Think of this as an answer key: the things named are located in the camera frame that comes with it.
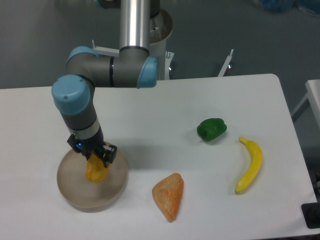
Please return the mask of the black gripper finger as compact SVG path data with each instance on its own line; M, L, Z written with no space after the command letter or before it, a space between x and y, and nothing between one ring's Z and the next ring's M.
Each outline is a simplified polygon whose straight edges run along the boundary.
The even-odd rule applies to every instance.
M103 166L108 168L117 156L117 147L111 144L102 144L94 150L95 155L102 161Z

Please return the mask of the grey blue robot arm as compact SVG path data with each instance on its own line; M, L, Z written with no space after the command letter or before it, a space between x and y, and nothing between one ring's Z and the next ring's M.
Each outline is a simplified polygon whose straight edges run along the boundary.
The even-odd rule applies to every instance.
M69 132L71 148L86 158L97 156L103 167L113 163L117 147L106 145L94 107L97 87L152 88L158 63L150 55L150 19L160 12L158 0L98 0L102 8L120 9L118 56L102 56L79 46L66 61L66 74L52 85L51 94Z

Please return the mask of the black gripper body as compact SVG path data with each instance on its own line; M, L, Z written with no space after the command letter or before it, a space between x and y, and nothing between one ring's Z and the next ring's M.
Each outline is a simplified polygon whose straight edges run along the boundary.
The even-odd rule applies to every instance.
M86 160L89 160L92 154L95 154L99 159L103 159L105 142L101 128L93 136L86 139L77 139L73 133L69 136L67 143L74 152L82 154Z

